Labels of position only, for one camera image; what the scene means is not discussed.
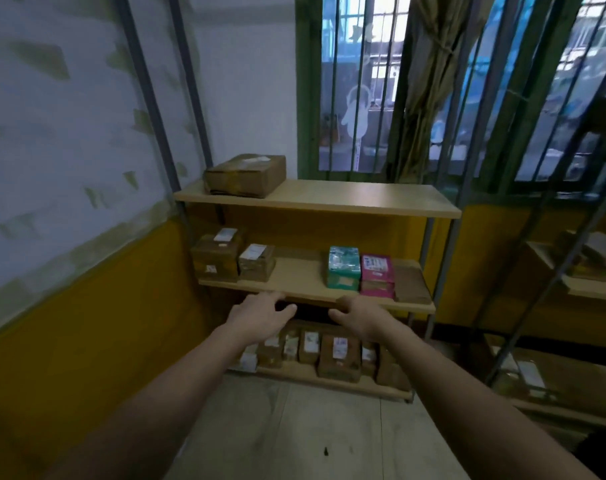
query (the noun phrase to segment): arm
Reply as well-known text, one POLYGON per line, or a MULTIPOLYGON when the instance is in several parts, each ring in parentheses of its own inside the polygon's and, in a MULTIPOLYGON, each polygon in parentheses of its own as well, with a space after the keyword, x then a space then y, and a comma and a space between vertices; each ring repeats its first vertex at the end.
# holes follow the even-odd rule
POLYGON ((371 300, 344 297, 330 317, 361 339, 387 347, 434 424, 473 480, 595 480, 541 428, 371 300))
POLYGON ((296 313, 279 293, 250 295, 227 322, 118 410, 46 476, 58 479, 162 478, 207 396, 243 349, 272 337, 296 313))

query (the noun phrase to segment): floor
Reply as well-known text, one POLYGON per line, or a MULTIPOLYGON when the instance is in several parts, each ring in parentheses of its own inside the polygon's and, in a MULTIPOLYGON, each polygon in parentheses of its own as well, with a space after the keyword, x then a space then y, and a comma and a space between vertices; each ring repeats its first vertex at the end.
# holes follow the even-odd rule
POLYGON ((466 480, 413 404, 228 372, 166 480, 466 480))

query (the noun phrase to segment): green box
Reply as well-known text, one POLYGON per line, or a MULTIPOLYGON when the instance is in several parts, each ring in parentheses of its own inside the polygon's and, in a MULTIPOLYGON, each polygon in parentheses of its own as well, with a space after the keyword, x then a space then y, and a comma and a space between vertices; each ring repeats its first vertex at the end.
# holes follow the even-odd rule
POLYGON ((327 287, 339 290, 359 290, 361 257, 358 248, 330 247, 327 267, 327 287))

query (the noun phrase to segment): tied curtain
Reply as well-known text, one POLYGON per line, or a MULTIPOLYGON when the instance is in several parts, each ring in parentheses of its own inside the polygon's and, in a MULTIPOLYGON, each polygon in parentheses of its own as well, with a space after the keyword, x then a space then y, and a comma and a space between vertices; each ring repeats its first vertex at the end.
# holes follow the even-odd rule
MULTIPOLYGON (((463 31, 472 0, 412 0, 412 59, 401 131, 396 181, 421 183, 430 153, 434 118, 450 95, 459 61, 463 31)), ((481 0, 473 37, 478 38, 494 0, 481 0)))

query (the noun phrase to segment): pink box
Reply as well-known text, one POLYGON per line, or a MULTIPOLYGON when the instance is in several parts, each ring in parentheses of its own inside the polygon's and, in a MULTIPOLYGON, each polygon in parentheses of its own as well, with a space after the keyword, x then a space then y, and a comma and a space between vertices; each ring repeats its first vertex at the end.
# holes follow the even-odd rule
POLYGON ((394 299, 394 267, 389 256, 361 256, 361 294, 394 299))

